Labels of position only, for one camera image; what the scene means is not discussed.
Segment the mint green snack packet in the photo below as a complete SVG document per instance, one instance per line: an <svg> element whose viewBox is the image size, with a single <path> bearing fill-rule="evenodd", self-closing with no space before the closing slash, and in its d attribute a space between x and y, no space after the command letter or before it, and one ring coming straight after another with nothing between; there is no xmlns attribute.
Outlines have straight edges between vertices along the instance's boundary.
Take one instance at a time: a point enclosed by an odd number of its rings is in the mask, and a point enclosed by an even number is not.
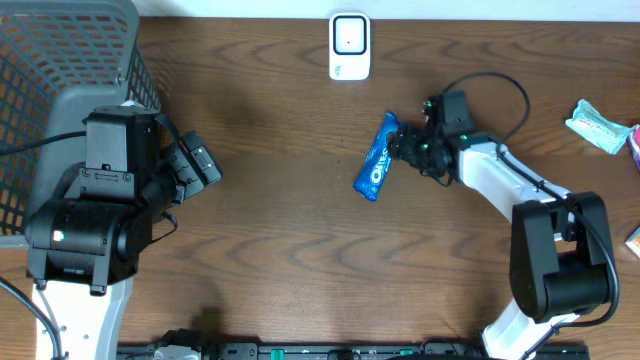
<svg viewBox="0 0 640 360"><path fill-rule="evenodd" d="M632 128L604 118L585 99L577 102L572 116L565 121L565 125L610 155L616 155L632 133Z"/></svg>

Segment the blue Oreo cookie pack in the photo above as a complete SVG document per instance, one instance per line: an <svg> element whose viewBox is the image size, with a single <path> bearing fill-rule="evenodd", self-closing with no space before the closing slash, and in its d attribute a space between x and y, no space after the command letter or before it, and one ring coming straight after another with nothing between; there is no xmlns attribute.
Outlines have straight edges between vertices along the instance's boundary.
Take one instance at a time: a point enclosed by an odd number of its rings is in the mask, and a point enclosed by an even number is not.
<svg viewBox="0 0 640 360"><path fill-rule="evenodd" d="M387 149L388 136L398 131L401 126L402 123L394 113L385 114L364 164L353 183L354 190L368 201L376 202L378 199L392 162Z"/></svg>

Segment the red purple snack bag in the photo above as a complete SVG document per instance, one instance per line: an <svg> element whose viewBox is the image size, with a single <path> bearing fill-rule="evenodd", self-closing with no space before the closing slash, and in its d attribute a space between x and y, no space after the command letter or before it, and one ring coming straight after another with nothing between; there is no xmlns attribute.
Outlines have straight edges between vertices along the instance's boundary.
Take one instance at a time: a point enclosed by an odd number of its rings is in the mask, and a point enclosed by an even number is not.
<svg viewBox="0 0 640 360"><path fill-rule="evenodd" d="M632 159L638 171L640 171L640 125L632 127L627 138L628 146L631 150Z"/></svg>

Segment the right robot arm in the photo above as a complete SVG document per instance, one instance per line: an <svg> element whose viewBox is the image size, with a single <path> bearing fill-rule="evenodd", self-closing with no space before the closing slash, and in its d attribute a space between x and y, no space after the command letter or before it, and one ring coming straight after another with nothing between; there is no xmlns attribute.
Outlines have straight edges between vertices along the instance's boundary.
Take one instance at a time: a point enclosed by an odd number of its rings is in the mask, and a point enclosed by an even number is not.
<svg viewBox="0 0 640 360"><path fill-rule="evenodd" d="M396 160L480 193L511 224L512 300L482 332L485 353L531 359L562 328L610 320L620 281L603 200L546 182L486 132L446 136L404 126L387 138Z"/></svg>

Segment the small orange snack box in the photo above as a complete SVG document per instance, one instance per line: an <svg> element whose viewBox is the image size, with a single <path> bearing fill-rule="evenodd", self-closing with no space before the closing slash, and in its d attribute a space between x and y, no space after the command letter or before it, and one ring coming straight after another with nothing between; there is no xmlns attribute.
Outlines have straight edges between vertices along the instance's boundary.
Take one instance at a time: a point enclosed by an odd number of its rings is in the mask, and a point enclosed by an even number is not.
<svg viewBox="0 0 640 360"><path fill-rule="evenodd" d="M625 245L636 257L640 257L640 228L637 228L631 233L625 241Z"/></svg>

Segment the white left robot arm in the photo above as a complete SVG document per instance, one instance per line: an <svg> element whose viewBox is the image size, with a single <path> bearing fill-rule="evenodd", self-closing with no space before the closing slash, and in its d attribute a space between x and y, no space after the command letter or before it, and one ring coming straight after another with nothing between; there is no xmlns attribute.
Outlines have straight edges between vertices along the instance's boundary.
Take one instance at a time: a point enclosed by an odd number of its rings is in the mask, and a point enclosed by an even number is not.
<svg viewBox="0 0 640 360"><path fill-rule="evenodd" d="M195 132L135 105L95 109L84 120L83 161L26 225L33 300L44 320L39 359L113 359L140 253L170 208L219 181Z"/></svg>

